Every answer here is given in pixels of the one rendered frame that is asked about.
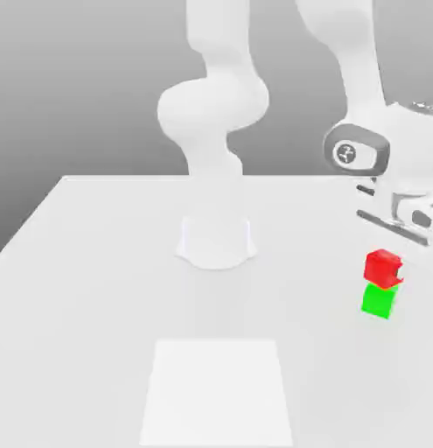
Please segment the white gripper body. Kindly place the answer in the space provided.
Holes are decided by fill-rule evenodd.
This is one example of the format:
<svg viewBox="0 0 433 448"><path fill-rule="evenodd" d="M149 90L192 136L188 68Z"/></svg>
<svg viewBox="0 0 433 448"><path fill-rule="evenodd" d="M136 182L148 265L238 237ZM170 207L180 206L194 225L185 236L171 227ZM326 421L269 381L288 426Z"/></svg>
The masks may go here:
<svg viewBox="0 0 433 448"><path fill-rule="evenodd" d="M367 232L373 247L385 249L408 260L431 255L431 245L424 234L386 222L366 210L357 210L356 216L367 223Z"/></svg>

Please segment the small red cube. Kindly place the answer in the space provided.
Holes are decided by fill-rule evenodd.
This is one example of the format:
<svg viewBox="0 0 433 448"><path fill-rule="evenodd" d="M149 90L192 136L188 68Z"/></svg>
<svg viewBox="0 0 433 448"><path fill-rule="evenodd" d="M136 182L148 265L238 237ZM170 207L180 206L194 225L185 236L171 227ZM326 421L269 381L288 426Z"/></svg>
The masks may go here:
<svg viewBox="0 0 433 448"><path fill-rule="evenodd" d="M364 278L386 290L403 281L398 277L401 266L402 259L398 255L380 248L367 254Z"/></svg>

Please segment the small green cube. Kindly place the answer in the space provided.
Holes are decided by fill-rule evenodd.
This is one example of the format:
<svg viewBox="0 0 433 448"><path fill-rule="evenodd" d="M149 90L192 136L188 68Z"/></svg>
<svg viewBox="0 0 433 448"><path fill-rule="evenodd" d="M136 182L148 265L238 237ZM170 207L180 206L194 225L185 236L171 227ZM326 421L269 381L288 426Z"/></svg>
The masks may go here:
<svg viewBox="0 0 433 448"><path fill-rule="evenodd" d="M364 291L361 310L382 319L389 319L398 289L398 285L382 289L374 283L369 283Z"/></svg>

